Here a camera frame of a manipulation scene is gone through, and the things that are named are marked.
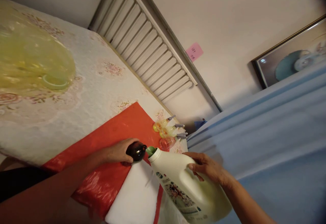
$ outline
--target white towel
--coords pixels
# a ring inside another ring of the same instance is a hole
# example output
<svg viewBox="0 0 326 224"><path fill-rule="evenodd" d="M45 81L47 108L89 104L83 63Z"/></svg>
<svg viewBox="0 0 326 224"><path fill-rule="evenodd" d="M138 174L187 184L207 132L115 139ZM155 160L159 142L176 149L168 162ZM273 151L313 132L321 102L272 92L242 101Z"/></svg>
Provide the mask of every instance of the white towel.
<svg viewBox="0 0 326 224"><path fill-rule="evenodd" d="M153 224L159 186L152 168L145 161L135 163L105 221L109 224Z"/></svg>

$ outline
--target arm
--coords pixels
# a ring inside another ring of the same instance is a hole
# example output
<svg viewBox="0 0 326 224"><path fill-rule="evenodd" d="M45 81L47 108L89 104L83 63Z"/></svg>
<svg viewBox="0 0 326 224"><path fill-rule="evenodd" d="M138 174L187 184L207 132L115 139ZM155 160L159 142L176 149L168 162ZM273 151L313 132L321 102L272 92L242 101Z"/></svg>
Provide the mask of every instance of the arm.
<svg viewBox="0 0 326 224"><path fill-rule="evenodd" d="M126 155L130 144L139 141L129 138L104 148L62 172L34 185L0 204L0 220L4 223L47 223L82 181L104 163L128 162Z"/></svg>
<svg viewBox="0 0 326 224"><path fill-rule="evenodd" d="M203 181L203 178L197 172L207 175L213 182L221 185L242 224L275 223L220 164L203 153L187 152L184 154L198 163L198 165L189 164L188 167L200 181Z"/></svg>

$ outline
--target bottle label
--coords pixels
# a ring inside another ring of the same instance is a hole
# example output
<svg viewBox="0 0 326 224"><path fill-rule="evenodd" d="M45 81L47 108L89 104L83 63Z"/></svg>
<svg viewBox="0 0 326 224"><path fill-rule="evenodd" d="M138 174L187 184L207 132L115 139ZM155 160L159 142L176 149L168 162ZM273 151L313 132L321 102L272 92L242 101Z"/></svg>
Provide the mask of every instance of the bottle label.
<svg viewBox="0 0 326 224"><path fill-rule="evenodd" d="M208 218L207 215L202 213L200 207L179 186L172 182L169 177L159 172L156 172L156 176L163 183L162 186L165 192L187 221L200 221Z"/></svg>

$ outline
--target white plastic bottle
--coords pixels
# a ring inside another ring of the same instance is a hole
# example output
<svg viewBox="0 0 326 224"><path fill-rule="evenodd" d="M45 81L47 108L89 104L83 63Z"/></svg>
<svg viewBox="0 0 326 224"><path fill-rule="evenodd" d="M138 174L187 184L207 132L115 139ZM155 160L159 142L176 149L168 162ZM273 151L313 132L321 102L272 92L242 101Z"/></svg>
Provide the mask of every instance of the white plastic bottle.
<svg viewBox="0 0 326 224"><path fill-rule="evenodd" d="M207 176L199 179L187 168L192 158L149 147L148 160L164 191L191 224L214 223L226 217L232 206L222 187Z"/></svg>

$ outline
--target red plastic bag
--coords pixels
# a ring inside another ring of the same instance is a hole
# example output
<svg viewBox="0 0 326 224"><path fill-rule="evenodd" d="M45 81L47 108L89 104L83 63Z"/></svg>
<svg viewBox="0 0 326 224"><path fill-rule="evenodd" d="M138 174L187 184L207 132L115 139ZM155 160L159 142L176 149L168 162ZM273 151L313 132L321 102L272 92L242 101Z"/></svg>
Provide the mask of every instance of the red plastic bag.
<svg viewBox="0 0 326 224"><path fill-rule="evenodd" d="M60 172L91 153L130 137L140 139L148 147L158 147L160 135L153 130L153 124L154 121L136 102L46 162L42 167L53 172ZM125 167L121 163L104 164L86 177L74 192L73 198L96 211L104 219L129 170L130 167ZM158 219L161 198L162 191L158 196L156 219Z"/></svg>

